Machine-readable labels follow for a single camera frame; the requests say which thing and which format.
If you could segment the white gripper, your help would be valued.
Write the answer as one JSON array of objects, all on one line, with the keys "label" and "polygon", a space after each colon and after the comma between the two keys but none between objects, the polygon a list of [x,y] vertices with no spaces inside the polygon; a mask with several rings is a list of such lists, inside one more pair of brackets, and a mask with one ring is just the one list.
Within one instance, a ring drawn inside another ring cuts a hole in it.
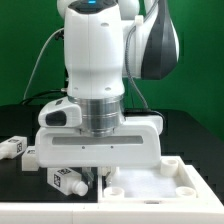
[{"label": "white gripper", "polygon": [[153,167],[160,162],[159,135],[163,120],[158,115],[127,117],[108,137],[86,137],[75,128],[41,128],[35,141],[40,167],[83,167],[89,188],[91,167],[103,167],[106,186],[111,185],[116,167]]}]

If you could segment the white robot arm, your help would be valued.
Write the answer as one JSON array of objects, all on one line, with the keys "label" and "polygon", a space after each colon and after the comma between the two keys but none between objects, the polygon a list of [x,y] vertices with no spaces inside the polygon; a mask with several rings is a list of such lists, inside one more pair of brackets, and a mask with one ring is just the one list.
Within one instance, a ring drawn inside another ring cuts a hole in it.
[{"label": "white robot arm", "polygon": [[40,112],[37,162],[63,192],[91,183],[91,170],[159,163],[163,119],[149,108],[123,107],[125,81],[162,79],[176,66],[179,43],[167,0],[146,0],[139,16],[129,0],[74,0],[63,6],[65,97]]}]

